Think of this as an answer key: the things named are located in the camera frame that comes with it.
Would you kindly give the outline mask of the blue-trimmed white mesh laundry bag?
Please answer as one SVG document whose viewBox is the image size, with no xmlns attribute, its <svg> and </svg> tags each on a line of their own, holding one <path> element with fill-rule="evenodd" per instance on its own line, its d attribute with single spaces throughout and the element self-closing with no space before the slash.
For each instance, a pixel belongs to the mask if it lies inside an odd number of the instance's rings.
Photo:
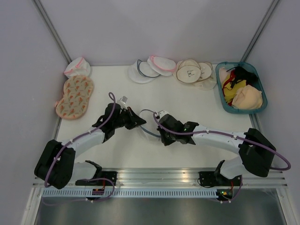
<svg viewBox="0 0 300 225">
<path fill-rule="evenodd" d="M 145 124 L 140 126 L 140 132 L 142 136 L 150 142 L 160 143 L 161 135 L 157 130 L 158 126 L 153 119 L 153 111 L 150 109 L 142 109 L 139 113 L 139 117 L 146 121 Z"/>
</svg>

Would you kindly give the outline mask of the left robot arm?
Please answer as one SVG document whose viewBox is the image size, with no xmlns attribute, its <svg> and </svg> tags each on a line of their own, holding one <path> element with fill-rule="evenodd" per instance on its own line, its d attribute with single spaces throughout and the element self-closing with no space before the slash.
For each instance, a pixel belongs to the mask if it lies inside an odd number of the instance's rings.
<svg viewBox="0 0 300 225">
<path fill-rule="evenodd" d="M 45 186 L 57 189 L 64 188 L 69 182 L 77 185 L 90 183 L 100 185 L 102 181 L 102 167 L 91 160 L 76 163 L 75 159 L 91 149 L 108 141 L 118 128 L 128 130 L 146 124 L 134 111 L 119 104 L 110 103 L 104 115 L 83 134 L 62 142 L 50 140 L 34 169 L 34 175 L 45 182 Z"/>
</svg>

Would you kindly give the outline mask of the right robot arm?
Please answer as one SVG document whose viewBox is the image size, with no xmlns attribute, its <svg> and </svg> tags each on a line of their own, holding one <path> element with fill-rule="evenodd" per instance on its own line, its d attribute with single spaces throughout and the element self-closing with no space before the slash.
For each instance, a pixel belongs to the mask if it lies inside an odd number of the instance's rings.
<svg viewBox="0 0 300 225">
<path fill-rule="evenodd" d="M 219 185 L 225 185 L 231 179 L 246 173 L 263 178 L 269 174 L 276 148 L 255 128 L 249 128 L 244 133 L 211 130 L 196 122 L 182 123 L 164 111 L 155 114 L 154 118 L 161 142 L 165 146 L 174 142 L 207 145 L 237 155 L 218 164 L 214 180 Z"/>
</svg>

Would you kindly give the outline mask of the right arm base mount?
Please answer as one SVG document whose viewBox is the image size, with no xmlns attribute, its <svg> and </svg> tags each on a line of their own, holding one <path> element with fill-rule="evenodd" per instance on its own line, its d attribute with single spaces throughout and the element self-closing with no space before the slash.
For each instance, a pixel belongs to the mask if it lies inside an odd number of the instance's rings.
<svg viewBox="0 0 300 225">
<path fill-rule="evenodd" d="M 226 185 L 225 182 L 217 180 L 217 178 L 214 176 L 214 172 L 212 171 L 198 172 L 197 183 L 204 188 L 213 188 Z"/>
</svg>

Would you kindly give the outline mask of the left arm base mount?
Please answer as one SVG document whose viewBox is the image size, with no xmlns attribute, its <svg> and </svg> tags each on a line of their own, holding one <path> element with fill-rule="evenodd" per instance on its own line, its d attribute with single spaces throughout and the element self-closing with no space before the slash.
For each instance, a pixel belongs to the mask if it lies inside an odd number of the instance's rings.
<svg viewBox="0 0 300 225">
<path fill-rule="evenodd" d="M 100 175 L 95 175 L 92 180 L 77 180 L 76 186 L 103 186 L 112 187 L 116 185 L 118 173 L 116 171 L 102 171 Z"/>
</svg>

